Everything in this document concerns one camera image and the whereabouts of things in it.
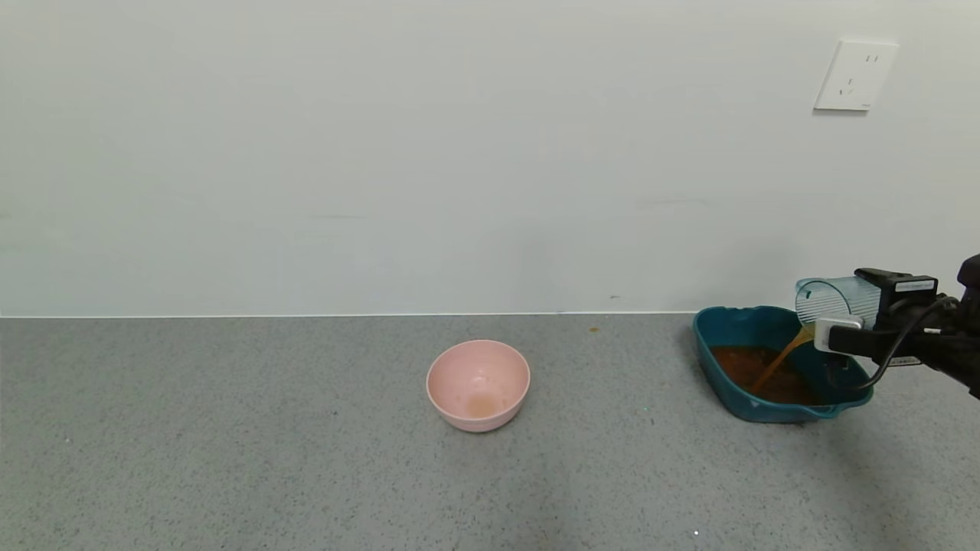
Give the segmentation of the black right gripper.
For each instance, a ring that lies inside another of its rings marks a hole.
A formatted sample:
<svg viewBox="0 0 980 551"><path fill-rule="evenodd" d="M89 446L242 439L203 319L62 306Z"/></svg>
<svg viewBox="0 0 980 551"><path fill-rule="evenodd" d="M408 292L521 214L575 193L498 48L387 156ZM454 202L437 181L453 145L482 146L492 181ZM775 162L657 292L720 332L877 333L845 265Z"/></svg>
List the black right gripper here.
<svg viewBox="0 0 980 551"><path fill-rule="evenodd" d="M938 292L938 280L931 276L873 268L855 269L854 276L880 289L874 329L833 325L829 351L871 358L879 366L924 365L917 339L950 329L958 300Z"/></svg>

